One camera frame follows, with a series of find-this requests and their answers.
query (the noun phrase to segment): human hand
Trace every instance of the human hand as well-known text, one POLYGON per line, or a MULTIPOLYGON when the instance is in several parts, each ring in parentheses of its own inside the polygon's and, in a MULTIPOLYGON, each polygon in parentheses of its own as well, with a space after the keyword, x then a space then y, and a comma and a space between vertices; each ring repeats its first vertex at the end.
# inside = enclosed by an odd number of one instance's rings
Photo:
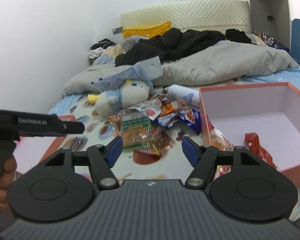
POLYGON ((7 201, 7 187, 13 182, 17 162, 14 156, 4 163, 5 173, 0 174, 0 211, 9 208, 7 201))

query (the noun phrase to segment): pillow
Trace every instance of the pillow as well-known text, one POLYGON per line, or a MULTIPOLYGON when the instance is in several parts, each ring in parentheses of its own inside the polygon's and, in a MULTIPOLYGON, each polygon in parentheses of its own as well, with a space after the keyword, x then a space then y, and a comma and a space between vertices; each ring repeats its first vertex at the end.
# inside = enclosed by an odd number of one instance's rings
POLYGON ((265 42, 262 39, 260 39, 258 36, 252 33, 246 33, 246 35, 251 39, 253 44, 257 44, 257 42, 260 42, 262 45, 267 46, 265 42))
POLYGON ((139 25, 129 27, 127 29, 122 30, 121 32, 124 38, 128 38, 131 36, 144 36, 147 38, 152 38, 157 35, 162 35, 168 30, 170 30, 170 25, 170 21, 161 24, 139 25))

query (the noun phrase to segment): open box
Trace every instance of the open box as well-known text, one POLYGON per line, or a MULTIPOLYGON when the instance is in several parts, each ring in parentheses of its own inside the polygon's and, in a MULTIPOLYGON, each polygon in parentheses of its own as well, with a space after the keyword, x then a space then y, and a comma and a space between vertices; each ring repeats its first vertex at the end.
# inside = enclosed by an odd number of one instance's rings
POLYGON ((200 88, 203 144, 211 145, 208 122, 234 145, 247 147, 256 132, 278 171, 300 187, 300 91, 291 83, 200 88))

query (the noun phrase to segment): red wrapper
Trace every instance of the red wrapper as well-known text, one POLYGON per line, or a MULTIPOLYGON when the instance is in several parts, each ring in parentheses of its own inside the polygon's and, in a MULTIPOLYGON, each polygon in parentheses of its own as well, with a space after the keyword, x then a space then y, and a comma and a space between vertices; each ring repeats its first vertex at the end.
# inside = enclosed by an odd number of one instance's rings
POLYGON ((264 162, 268 163, 273 168, 277 168, 272 160, 271 155, 261 147, 259 136, 253 132, 253 133, 246 133, 244 136, 244 141, 248 144, 249 150, 257 155, 260 159, 262 159, 264 162))

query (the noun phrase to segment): headboard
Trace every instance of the headboard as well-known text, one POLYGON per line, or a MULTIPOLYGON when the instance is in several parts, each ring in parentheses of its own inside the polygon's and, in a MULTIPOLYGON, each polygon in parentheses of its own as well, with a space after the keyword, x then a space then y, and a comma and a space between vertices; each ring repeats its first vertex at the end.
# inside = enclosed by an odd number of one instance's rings
POLYGON ((171 26, 185 32, 188 29, 227 29, 252 32, 250 6, 247 1, 201 0, 153 6, 121 14, 123 28, 171 21, 171 26))

